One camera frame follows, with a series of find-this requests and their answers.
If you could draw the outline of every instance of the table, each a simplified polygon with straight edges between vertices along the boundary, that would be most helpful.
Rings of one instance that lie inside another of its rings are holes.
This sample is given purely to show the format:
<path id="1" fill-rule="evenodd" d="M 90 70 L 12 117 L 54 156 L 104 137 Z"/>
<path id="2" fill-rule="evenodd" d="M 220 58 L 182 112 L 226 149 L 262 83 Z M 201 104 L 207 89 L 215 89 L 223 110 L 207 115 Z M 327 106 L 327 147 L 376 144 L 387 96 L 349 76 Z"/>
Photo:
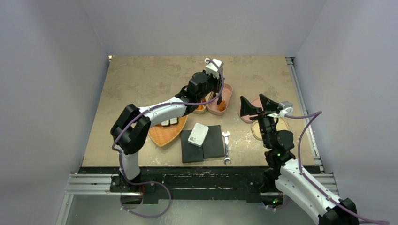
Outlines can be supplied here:
<path id="1" fill-rule="evenodd" d="M 238 116 L 241 95 L 249 101 L 264 94 L 276 102 L 290 101 L 295 116 L 302 115 L 299 100 L 283 56 L 116 56 L 113 57 L 105 79 L 98 109 L 92 125 L 82 166 L 119 166 L 117 153 L 111 150 L 110 129 L 126 105 L 154 105 L 170 99 L 188 84 L 195 72 L 205 67 L 204 59 L 217 58 L 224 62 L 225 82 L 233 87 L 226 113 L 216 116 L 205 112 L 188 116 L 184 129 L 195 123 L 221 125 L 230 136 L 230 158 L 234 166 L 267 165 L 262 141 L 255 139 L 251 124 Z M 297 155 L 303 120 L 286 119 L 294 133 Z M 302 141 L 303 165 L 315 165 L 308 138 Z M 180 139 L 158 147 L 150 137 L 139 153 L 140 166 L 224 166 L 223 158 L 205 159 L 200 163 L 183 164 Z"/>

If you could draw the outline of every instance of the gray floor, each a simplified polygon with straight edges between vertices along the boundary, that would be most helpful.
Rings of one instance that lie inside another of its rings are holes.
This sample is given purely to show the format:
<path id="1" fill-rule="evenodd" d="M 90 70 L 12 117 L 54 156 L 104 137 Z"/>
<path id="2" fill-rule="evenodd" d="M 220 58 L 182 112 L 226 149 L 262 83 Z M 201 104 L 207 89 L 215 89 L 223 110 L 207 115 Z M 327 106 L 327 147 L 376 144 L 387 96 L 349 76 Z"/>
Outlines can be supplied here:
<path id="1" fill-rule="evenodd" d="M 156 205 L 140 205 L 136 212 L 155 214 L 167 206 L 166 200 Z M 75 196 L 68 225 L 313 225 L 310 217 L 294 202 L 273 213 L 260 203 L 245 201 L 173 200 L 162 217 L 145 219 L 120 210 L 117 195 Z"/>

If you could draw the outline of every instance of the orange food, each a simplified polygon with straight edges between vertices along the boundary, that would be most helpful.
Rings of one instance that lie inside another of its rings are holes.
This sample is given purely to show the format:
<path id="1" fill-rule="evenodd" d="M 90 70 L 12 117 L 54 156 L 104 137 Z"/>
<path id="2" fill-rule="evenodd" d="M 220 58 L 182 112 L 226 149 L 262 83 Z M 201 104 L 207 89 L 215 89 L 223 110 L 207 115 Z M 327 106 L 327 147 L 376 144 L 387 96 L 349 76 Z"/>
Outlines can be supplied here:
<path id="1" fill-rule="evenodd" d="M 225 101 L 221 101 L 221 103 L 218 105 L 218 110 L 220 112 L 222 112 L 225 110 L 226 107 L 227 107 L 227 104 L 225 104 Z"/>

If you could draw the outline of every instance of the cable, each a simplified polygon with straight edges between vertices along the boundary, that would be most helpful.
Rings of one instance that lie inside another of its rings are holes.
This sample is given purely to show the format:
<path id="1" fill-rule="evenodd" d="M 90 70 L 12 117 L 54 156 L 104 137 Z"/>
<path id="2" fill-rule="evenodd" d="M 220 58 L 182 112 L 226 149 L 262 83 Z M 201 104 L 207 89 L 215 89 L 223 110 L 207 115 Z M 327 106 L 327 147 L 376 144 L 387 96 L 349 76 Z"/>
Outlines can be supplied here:
<path id="1" fill-rule="evenodd" d="M 351 214 L 352 216 L 359 218 L 363 221 L 360 221 L 360 224 L 390 224 L 389 221 L 384 221 L 384 220 L 372 220 L 363 216 L 360 216 L 358 214 L 356 214 L 355 212 L 347 209 L 346 207 L 342 206 L 340 203 L 336 202 L 335 200 L 333 200 L 332 198 L 329 198 L 328 193 L 326 193 L 324 190 L 322 190 L 322 188 L 320 188 L 318 185 L 316 185 L 307 175 L 306 173 L 303 172 L 303 168 L 301 166 L 301 139 L 304 136 L 304 133 L 306 132 L 307 128 L 311 125 L 311 123 L 314 121 L 314 119 L 316 117 L 318 117 L 320 114 L 322 113 L 322 111 L 318 111 L 316 113 L 313 113 L 311 115 L 308 116 L 289 116 L 289 115 L 285 115 L 287 118 L 291 118 L 291 119 L 305 119 L 305 118 L 310 118 L 312 117 L 312 119 L 307 123 L 307 125 L 304 127 L 303 132 L 301 132 L 300 138 L 298 139 L 298 167 L 300 169 L 300 172 L 303 174 L 303 176 L 305 177 L 305 179 L 307 179 L 308 182 L 310 182 L 318 191 L 320 191 L 328 200 L 330 200 L 332 203 L 334 203 L 336 206 L 338 206 L 339 208 L 341 208 L 342 210 L 344 210 L 345 212 Z"/>
<path id="2" fill-rule="evenodd" d="M 217 68 L 217 71 L 218 71 L 218 73 L 220 74 L 221 87 L 220 87 L 220 91 L 217 93 L 217 95 L 216 95 L 214 98 L 212 98 L 211 100 L 207 101 L 207 102 L 201 102 L 201 103 L 171 102 L 172 105 L 206 105 L 206 104 L 209 104 L 209 103 L 211 103 L 211 102 L 214 102 L 216 99 L 218 99 L 218 97 L 221 95 L 222 90 L 224 89 L 224 76 L 222 75 L 222 71 L 221 71 L 221 69 L 218 67 L 218 65 L 217 65 L 216 63 L 214 63 L 211 59 L 207 59 L 207 62 L 208 62 L 208 63 L 212 63 L 212 64 Z M 160 107 L 163 107 L 163 106 L 166 106 L 166 105 L 170 105 L 170 102 L 163 103 L 163 104 L 159 104 L 159 105 L 154 105 L 154 106 L 151 107 L 149 110 L 145 110 L 145 111 L 143 111 L 142 113 L 140 113 L 140 114 L 139 114 L 138 116 L 136 116 L 130 123 L 128 123 L 128 124 L 126 125 L 126 127 L 121 131 L 121 133 L 119 134 L 119 136 L 115 139 L 115 141 L 114 141 L 113 144 L 112 144 L 112 150 L 115 150 L 115 151 L 119 152 L 120 172 L 121 172 L 122 176 L 124 177 L 124 179 L 127 181 L 127 183 L 129 183 L 129 184 L 131 184 L 131 185 L 134 185 L 134 186 L 137 186 L 137 185 L 145 185 L 145 184 L 157 184 L 157 185 L 162 186 L 162 187 L 167 191 L 168 199 L 169 199 L 168 205 L 167 205 L 167 207 L 165 208 L 165 210 L 164 210 L 163 212 L 161 212 L 161 213 L 159 213 L 159 214 L 155 214 L 155 215 L 144 215 L 144 214 L 140 214 L 140 213 L 137 213 L 137 212 L 133 212 L 133 211 L 131 211 L 130 209 L 127 209 L 127 208 L 123 205 L 122 199 L 120 200 L 120 204 L 121 204 L 121 206 L 122 206 L 121 209 L 123 209 L 123 210 L 125 210 L 125 211 L 127 211 L 127 212 L 129 212 L 129 213 L 131 213 L 131 214 L 134 214 L 134 215 L 136 215 L 136 216 L 143 217 L 143 218 L 156 218 L 156 217 L 160 217 L 160 216 L 162 216 L 163 214 L 165 214 L 165 213 L 167 212 L 167 210 L 169 210 L 169 208 L 170 208 L 170 206 L 171 206 L 171 202 L 172 202 L 172 201 L 171 201 L 171 193 L 170 193 L 170 190 L 169 190 L 164 184 L 162 184 L 162 183 L 160 183 L 160 182 L 156 182 L 156 181 L 147 181 L 147 182 L 141 182 L 141 183 L 133 183 L 133 182 L 131 182 L 131 181 L 127 178 L 127 176 L 126 176 L 126 174 L 125 174 L 125 172 L 124 172 L 124 169 L 123 169 L 123 163 L 122 163 L 122 154 L 123 154 L 123 152 L 122 152 L 121 150 L 117 149 L 115 146 L 116 146 L 117 143 L 119 142 L 119 140 L 120 140 L 120 138 L 122 137 L 122 135 L 127 131 L 127 129 L 128 129 L 133 123 L 135 123 L 135 122 L 138 120 L 138 118 L 140 118 L 141 116 L 143 116 L 144 114 L 146 114 L 146 113 L 149 112 L 150 110 L 157 109 L 157 108 L 160 108 Z"/>

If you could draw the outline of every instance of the orange wooden tray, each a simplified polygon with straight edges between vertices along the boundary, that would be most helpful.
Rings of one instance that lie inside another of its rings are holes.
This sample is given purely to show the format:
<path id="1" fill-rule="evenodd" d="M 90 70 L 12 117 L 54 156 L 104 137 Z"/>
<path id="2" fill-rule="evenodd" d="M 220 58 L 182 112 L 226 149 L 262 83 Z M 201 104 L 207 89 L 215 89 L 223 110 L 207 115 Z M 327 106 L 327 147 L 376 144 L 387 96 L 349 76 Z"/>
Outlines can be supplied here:
<path id="1" fill-rule="evenodd" d="M 162 147 L 170 143 L 180 134 L 185 126 L 187 118 L 188 115 L 178 118 L 178 124 L 170 125 L 169 127 L 154 126 L 149 129 L 149 136 L 157 146 Z"/>

